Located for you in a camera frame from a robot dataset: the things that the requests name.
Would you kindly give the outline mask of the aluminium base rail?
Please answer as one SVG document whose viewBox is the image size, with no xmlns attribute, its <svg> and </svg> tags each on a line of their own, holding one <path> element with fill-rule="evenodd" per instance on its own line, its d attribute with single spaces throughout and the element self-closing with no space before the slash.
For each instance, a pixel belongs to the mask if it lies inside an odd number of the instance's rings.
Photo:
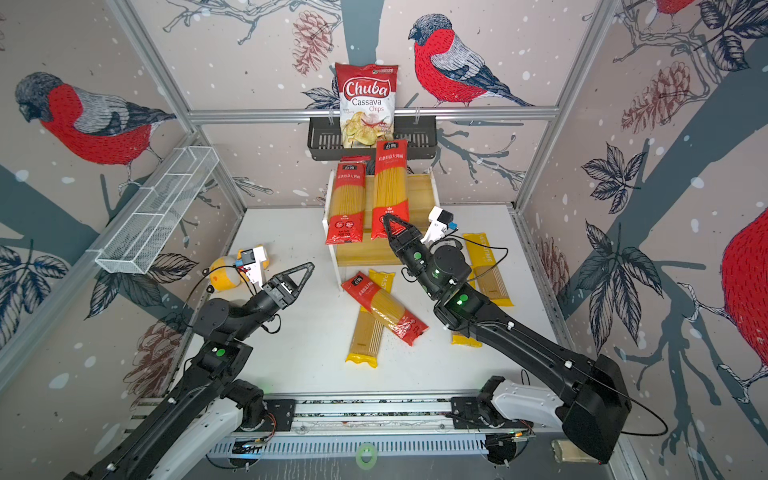
<svg viewBox="0 0 768 480">
<path fill-rule="evenodd" d="M 203 457 L 232 468 L 251 460 L 491 454 L 521 451 L 540 423 L 532 405 L 559 400 L 546 389 L 503 382 L 495 393 L 304 397 L 265 400 L 270 417 L 239 427 Z"/>
</svg>

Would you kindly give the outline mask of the red spaghetti bag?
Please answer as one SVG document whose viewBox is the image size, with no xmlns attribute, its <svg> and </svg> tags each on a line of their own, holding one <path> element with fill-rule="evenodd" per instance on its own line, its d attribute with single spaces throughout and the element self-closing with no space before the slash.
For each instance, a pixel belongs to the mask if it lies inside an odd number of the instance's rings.
<svg viewBox="0 0 768 480">
<path fill-rule="evenodd" d="M 363 241 L 368 156 L 343 157 L 330 195 L 327 245 Z"/>
<path fill-rule="evenodd" d="M 375 270 L 370 270 L 368 275 L 359 271 L 341 287 L 362 309 L 371 313 L 375 321 L 412 346 L 428 326 L 391 295 L 394 276 L 394 273 Z"/>
<path fill-rule="evenodd" d="M 407 197 L 407 140 L 379 141 L 376 149 L 371 238 L 386 238 L 383 217 L 410 222 Z"/>
</svg>

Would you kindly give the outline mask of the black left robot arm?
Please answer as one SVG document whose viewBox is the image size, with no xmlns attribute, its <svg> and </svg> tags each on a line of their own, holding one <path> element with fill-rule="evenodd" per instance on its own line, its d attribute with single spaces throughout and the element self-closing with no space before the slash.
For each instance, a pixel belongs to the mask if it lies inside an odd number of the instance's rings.
<svg viewBox="0 0 768 480">
<path fill-rule="evenodd" d="M 275 274 L 244 305 L 208 301 L 192 328 L 204 343 L 181 379 L 140 425 L 86 473 L 86 479 L 181 479 L 225 435 L 270 417 L 264 392 L 241 379 L 247 339 L 298 298 L 311 262 Z"/>
</svg>

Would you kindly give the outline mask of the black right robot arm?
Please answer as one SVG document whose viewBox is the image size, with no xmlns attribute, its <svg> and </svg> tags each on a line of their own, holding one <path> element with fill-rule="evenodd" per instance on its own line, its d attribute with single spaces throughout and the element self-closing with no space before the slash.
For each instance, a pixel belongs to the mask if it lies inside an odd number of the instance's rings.
<svg viewBox="0 0 768 480">
<path fill-rule="evenodd" d="M 391 250 L 433 301 L 441 323 L 492 347 L 542 381 L 559 402 L 532 405 L 543 413 L 540 423 L 560 427 L 584 453 L 608 462 L 638 403 L 628 394 L 617 363 L 560 346 L 505 313 L 471 286 L 471 269 L 459 248 L 430 250 L 414 225 L 391 213 L 384 215 L 383 225 Z"/>
</svg>

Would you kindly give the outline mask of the yellow plush toy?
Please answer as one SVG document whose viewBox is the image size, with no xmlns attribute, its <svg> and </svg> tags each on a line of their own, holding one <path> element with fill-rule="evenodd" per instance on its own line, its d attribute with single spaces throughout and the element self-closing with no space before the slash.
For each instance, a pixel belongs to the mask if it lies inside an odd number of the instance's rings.
<svg viewBox="0 0 768 480">
<path fill-rule="evenodd" d="M 210 282 L 206 288 L 209 293 L 228 291 L 241 285 L 244 285 L 251 294 L 256 294 L 262 289 L 263 286 L 257 288 L 252 285 L 246 276 L 236 268 L 235 261 L 238 252 L 234 255 L 218 258 L 204 272 L 203 276 Z"/>
</svg>

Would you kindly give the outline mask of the yellow spaghetti bag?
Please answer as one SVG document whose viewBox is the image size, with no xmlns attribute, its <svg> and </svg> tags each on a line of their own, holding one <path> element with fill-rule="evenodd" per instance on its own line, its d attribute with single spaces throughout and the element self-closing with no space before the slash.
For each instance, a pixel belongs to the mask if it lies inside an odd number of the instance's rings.
<svg viewBox="0 0 768 480">
<path fill-rule="evenodd" d="M 371 299 L 374 311 L 370 312 L 363 305 L 360 306 L 346 360 L 377 368 L 384 328 L 396 325 L 403 309 L 395 305 L 390 295 L 394 273 L 370 270 L 367 277 L 379 287 Z"/>
<path fill-rule="evenodd" d="M 451 331 L 451 344 L 470 348 L 481 348 L 483 344 L 472 337 L 468 329 L 456 329 Z"/>
<path fill-rule="evenodd" d="M 494 304 L 513 307 L 494 255 L 500 247 L 491 247 L 485 233 L 465 233 L 463 239 L 472 268 L 471 285 Z"/>
</svg>

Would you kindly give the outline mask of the Chuba cassava chips bag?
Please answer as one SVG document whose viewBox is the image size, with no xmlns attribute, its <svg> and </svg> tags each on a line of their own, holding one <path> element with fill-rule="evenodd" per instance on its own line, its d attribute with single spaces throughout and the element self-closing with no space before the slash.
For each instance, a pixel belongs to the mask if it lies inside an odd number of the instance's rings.
<svg viewBox="0 0 768 480">
<path fill-rule="evenodd" d="M 335 67 L 343 147 L 369 148 L 392 141 L 399 67 L 341 63 Z"/>
</svg>

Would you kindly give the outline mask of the glass jar right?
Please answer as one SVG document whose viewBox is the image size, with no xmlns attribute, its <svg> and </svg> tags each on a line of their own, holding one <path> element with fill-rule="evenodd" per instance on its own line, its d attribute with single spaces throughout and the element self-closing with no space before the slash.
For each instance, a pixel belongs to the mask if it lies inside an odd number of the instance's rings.
<svg viewBox="0 0 768 480">
<path fill-rule="evenodd" d="M 570 440 L 552 440 L 551 447 L 557 463 L 600 464 L 599 460 L 581 450 Z"/>
</svg>

